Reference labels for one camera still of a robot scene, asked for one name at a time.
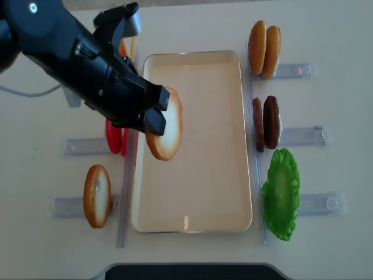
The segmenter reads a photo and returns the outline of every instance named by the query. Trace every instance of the table surface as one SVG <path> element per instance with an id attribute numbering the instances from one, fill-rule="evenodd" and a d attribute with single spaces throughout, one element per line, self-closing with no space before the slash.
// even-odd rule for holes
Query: table surface
<path id="1" fill-rule="evenodd" d="M 87 279 L 124 263 L 269 264 L 290 278 L 373 278 L 370 168 L 373 149 L 372 1 L 269 1 L 143 8 L 140 63 L 151 54 L 233 50 L 247 72 L 245 45 L 263 19 L 281 28 L 280 63 L 312 62 L 312 80 L 257 84 L 254 96 L 276 95 L 284 127 L 326 124 L 333 143 L 291 148 L 302 193 L 343 191 L 349 214 L 298 217 L 289 242 L 261 243 L 254 163 L 249 149 L 253 221 L 237 234 L 140 234 L 129 228 L 116 248 L 118 217 L 93 230 L 84 219 L 53 220 L 49 197 L 82 196 L 88 168 L 103 164 L 113 193 L 123 183 L 119 156 L 63 158 L 62 140 L 103 137 L 104 119 L 89 108 L 70 109 L 62 90 L 29 99 L 0 93 L 0 278 Z M 90 30 L 97 11 L 76 12 Z M 56 85 L 20 56 L 0 84 L 25 92 Z M 246 75 L 242 75 L 244 93 Z M 268 169 L 272 152 L 262 155 Z"/>

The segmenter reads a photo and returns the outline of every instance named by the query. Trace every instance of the bread slice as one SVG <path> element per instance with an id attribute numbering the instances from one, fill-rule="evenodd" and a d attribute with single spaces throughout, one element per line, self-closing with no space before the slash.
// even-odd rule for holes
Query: bread slice
<path id="1" fill-rule="evenodd" d="M 110 210 L 111 185 L 102 165 L 92 166 L 84 186 L 84 214 L 93 228 L 103 228 Z"/>
<path id="2" fill-rule="evenodd" d="M 277 26 L 267 29 L 267 48 L 264 59 L 262 76 L 269 80 L 275 73 L 279 64 L 281 50 L 281 31 Z"/>
<path id="3" fill-rule="evenodd" d="M 252 107 L 254 109 L 254 126 L 256 136 L 256 150 L 262 153 L 264 152 L 264 130 L 263 130 L 263 118 L 262 118 L 262 104 L 259 98 L 255 98 L 252 101 Z"/>
<path id="4" fill-rule="evenodd" d="M 266 23 L 262 20 L 254 24 L 249 37 L 249 63 L 251 72 L 260 75 L 266 54 Z"/>
<path id="5" fill-rule="evenodd" d="M 276 149 L 282 130 L 279 105 L 274 96 L 268 96 L 263 107 L 264 142 L 269 149 Z"/>
<path id="6" fill-rule="evenodd" d="M 151 132 L 145 132 L 146 142 L 156 159 L 167 161 L 173 158 L 179 149 L 182 138 L 182 105 L 177 92 L 166 86 L 170 93 L 168 107 L 162 111 L 166 119 L 164 134 L 158 136 Z"/>

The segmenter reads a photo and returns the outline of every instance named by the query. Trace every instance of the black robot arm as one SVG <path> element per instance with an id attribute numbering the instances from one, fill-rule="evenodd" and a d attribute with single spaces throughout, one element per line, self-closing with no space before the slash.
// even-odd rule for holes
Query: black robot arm
<path id="1" fill-rule="evenodd" d="M 0 0 L 0 71 L 19 52 L 77 93 L 117 127 L 163 135 L 169 92 L 138 75 L 119 56 L 123 37 L 141 29 L 138 5 L 101 12 L 91 34 L 62 0 Z"/>

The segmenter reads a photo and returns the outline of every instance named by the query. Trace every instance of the white tray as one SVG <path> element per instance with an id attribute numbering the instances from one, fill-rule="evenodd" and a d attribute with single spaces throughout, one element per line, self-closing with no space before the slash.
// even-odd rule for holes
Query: white tray
<path id="1" fill-rule="evenodd" d="M 232 51 L 152 55 L 144 77 L 174 88 L 184 133 L 169 162 L 139 134 L 132 195 L 138 232 L 241 232 L 252 220 L 240 61 Z"/>

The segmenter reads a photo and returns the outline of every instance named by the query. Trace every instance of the cable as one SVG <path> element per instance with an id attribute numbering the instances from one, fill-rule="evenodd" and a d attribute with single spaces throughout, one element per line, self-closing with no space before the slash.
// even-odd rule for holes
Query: cable
<path id="1" fill-rule="evenodd" d="M 2 90 L 4 92 L 11 93 L 11 94 L 14 94 L 14 95 L 22 96 L 22 97 L 41 97 L 41 96 L 45 96 L 45 95 L 48 95 L 48 94 L 56 91 L 60 87 L 61 87 L 61 85 L 58 85 L 58 86 L 52 87 L 51 89 L 48 89 L 45 92 L 41 92 L 41 93 L 18 92 L 17 90 L 8 89 L 7 87 L 1 86 L 1 85 L 0 85 L 0 90 Z"/>

